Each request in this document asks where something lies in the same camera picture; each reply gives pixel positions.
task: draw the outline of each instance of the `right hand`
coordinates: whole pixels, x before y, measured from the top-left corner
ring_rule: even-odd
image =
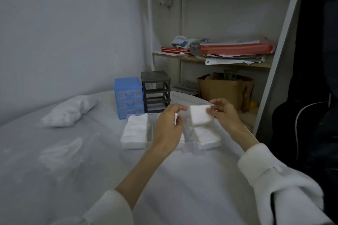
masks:
[[[228,100],[220,98],[209,102],[215,106],[207,108],[206,112],[218,119],[221,126],[244,151],[258,143],[257,139],[245,128],[234,106]]]

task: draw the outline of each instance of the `white table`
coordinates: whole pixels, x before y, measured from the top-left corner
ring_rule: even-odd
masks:
[[[95,96],[100,104],[71,128],[38,125],[54,105],[0,127],[0,224],[38,225],[80,217],[137,163],[143,151],[120,147],[125,121],[118,119],[114,92]],[[177,92],[171,99],[187,106],[206,103]],[[94,139],[88,155],[75,175],[53,181],[37,159],[40,151],[77,137]],[[205,156],[175,151],[137,202],[135,224],[259,224],[254,192],[237,167],[242,154],[228,134],[222,147]]]

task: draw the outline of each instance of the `blue drawer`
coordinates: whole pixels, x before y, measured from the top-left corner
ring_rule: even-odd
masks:
[[[128,114],[144,114],[144,107],[137,107],[133,110],[122,110],[119,111],[119,118],[126,119]]]
[[[134,89],[129,91],[115,91],[115,97],[116,100],[143,98],[143,92],[142,89]]]
[[[118,110],[125,110],[125,109],[134,108],[134,107],[140,107],[140,106],[143,106],[143,98],[119,100],[119,101],[116,101],[116,104],[117,104]]]

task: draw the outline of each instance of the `red book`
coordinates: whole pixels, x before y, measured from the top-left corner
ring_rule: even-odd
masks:
[[[161,52],[168,52],[168,53],[176,53],[176,54],[180,54],[181,51],[169,51],[169,50],[161,50]]]
[[[189,49],[174,48],[174,47],[161,47],[161,50],[177,51],[177,52],[190,52]]]

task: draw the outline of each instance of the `gray wall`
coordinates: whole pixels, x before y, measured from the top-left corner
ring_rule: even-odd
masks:
[[[0,124],[139,76],[147,23],[140,2],[0,0]]]

